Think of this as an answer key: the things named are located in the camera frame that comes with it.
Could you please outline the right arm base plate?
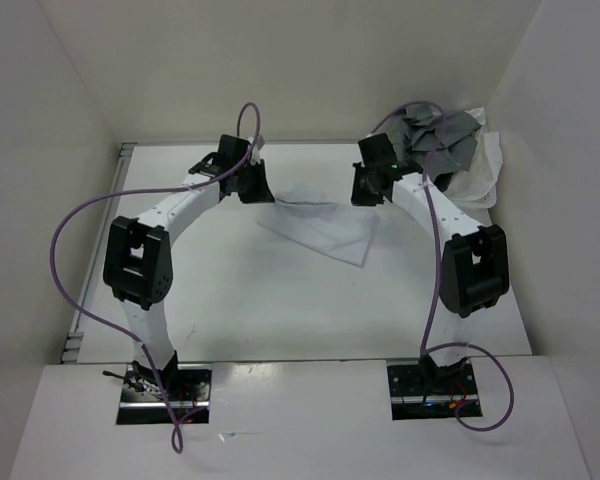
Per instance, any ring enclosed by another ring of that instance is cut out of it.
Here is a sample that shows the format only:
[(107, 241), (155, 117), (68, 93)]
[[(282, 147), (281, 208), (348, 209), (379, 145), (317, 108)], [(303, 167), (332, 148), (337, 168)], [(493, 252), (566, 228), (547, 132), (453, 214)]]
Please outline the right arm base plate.
[(386, 367), (393, 421), (482, 416), (468, 358), (438, 366), (431, 358), (390, 362)]

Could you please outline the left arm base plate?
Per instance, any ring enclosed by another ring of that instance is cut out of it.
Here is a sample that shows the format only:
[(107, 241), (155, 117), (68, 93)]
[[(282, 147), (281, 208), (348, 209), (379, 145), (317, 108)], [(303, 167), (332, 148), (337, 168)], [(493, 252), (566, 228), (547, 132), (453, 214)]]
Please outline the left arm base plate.
[[(159, 389), (153, 381), (146, 380), (134, 372), (132, 365), (126, 366), (124, 375), (112, 374), (120, 379), (121, 388), (117, 425), (170, 424), (166, 406)], [(182, 363), (178, 365), (175, 379), (165, 384), (169, 403), (178, 420), (185, 424), (207, 424), (212, 386), (210, 364)]]

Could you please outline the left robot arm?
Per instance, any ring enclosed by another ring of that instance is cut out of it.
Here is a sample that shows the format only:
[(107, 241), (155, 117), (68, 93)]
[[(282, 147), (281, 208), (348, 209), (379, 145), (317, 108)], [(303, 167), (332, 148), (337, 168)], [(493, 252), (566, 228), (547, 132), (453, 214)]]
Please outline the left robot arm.
[(136, 382), (156, 399), (172, 397), (182, 381), (168, 334), (165, 298), (174, 283), (172, 247), (206, 211), (236, 194), (243, 204), (272, 203), (261, 137), (223, 135), (218, 148), (188, 170), (178, 193), (109, 228), (103, 280), (124, 311), (134, 341)]

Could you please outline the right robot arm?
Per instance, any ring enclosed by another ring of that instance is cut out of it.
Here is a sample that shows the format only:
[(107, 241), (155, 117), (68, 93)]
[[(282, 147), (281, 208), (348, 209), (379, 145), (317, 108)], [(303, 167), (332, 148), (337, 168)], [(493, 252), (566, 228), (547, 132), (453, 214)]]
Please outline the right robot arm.
[(353, 165), (351, 203), (371, 207), (388, 201), (411, 215), (433, 239), (434, 287), (420, 343), (418, 380), (425, 394), (442, 392), (464, 362), (450, 366), (431, 356), (428, 341), (437, 307), (467, 318), (493, 307), (508, 292), (506, 234), (497, 225), (486, 227), (464, 214), (435, 186), (428, 176), (431, 152), (419, 168), (398, 159), (385, 133), (365, 137), (358, 148), (361, 160)]

